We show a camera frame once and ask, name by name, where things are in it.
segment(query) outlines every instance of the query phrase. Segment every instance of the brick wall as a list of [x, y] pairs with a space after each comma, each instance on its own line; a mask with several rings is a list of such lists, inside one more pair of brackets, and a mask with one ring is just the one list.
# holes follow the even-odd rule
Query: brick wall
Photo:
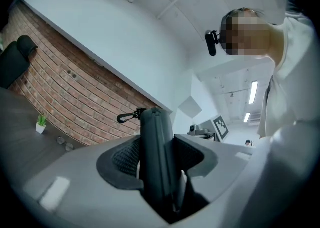
[[29, 57], [29, 69], [10, 89], [25, 95], [48, 121], [87, 145], [127, 137], [139, 130], [138, 120], [120, 125], [117, 115], [132, 112], [137, 106], [153, 107], [155, 103], [98, 65], [18, 2], [3, 30], [4, 47], [23, 34], [39, 48]]

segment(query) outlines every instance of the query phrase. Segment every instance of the fluorescent light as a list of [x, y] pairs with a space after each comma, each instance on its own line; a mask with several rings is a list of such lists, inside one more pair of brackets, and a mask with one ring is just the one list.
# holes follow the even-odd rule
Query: fluorescent light
[[247, 122], [249, 117], [250, 117], [250, 113], [246, 113], [246, 115], [244, 117], [244, 122]]
[[252, 104], [253, 102], [255, 102], [257, 89], [258, 89], [258, 81], [253, 81], [251, 85], [251, 94], [250, 94], [249, 104]]

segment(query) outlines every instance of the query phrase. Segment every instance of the white ceiling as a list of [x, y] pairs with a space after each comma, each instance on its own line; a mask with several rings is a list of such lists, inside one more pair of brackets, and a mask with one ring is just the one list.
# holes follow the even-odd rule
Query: white ceiling
[[[134, 0], [157, 17], [174, 0]], [[178, 0], [162, 17], [161, 22], [171, 30], [189, 52], [204, 47], [204, 34], [207, 29], [220, 28], [222, 17], [234, 8], [243, 6], [261, 9], [269, 22], [281, 24], [285, 16], [286, 0]], [[219, 77], [214, 74], [204, 83], [209, 88], [217, 105], [229, 123], [242, 122], [246, 112], [261, 111], [264, 92], [269, 84], [273, 63], [262, 62], [249, 69], [225, 73]], [[258, 91], [254, 104], [249, 100], [251, 82], [258, 80]]]

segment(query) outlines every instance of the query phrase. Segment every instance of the white shirt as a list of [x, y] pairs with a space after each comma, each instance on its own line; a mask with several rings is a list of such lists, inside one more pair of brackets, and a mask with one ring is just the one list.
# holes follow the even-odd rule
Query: white shirt
[[258, 134], [272, 136], [298, 119], [320, 117], [320, 47], [311, 20], [286, 13], [284, 52], [264, 94]]

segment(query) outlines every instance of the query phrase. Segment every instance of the green plant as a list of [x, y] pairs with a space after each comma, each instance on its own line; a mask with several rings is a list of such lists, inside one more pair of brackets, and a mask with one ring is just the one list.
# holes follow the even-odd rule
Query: green plant
[[44, 116], [43, 114], [40, 114], [38, 117], [38, 124], [40, 126], [45, 126], [46, 125], [46, 116]]

